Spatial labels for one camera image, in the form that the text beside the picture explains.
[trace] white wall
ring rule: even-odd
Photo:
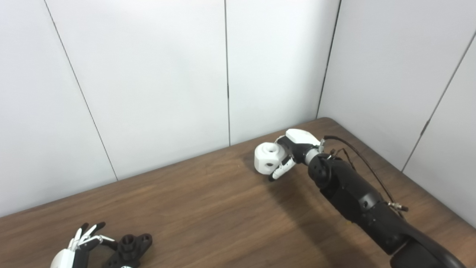
[[[475,101],[473,41],[404,173],[476,227]]]
[[[342,1],[319,117],[401,169],[476,29],[476,1]]]
[[[230,139],[315,119],[338,0],[227,0]]]
[[[43,1],[0,2],[0,216],[115,182]]]
[[[228,146],[223,0],[47,0],[119,179]]]

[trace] cable connector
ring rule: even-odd
[[[393,208],[394,210],[408,212],[408,207],[407,206],[402,206],[399,203],[388,202],[387,205],[389,207]]]

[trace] robot finger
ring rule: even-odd
[[[288,155],[281,164],[271,173],[268,177],[270,182],[279,179],[284,173],[288,172],[292,167],[296,165],[294,159]]]

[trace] black joint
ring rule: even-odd
[[[140,265],[139,259],[152,245],[152,236],[143,234],[141,236],[125,235],[117,244],[117,251],[104,264],[103,268],[121,268],[128,266],[137,268]]]

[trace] black fingertip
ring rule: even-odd
[[[89,223],[85,222],[83,223],[83,225],[81,225],[81,235],[84,234],[84,232],[86,232],[86,229],[88,229],[88,226],[89,226]]]

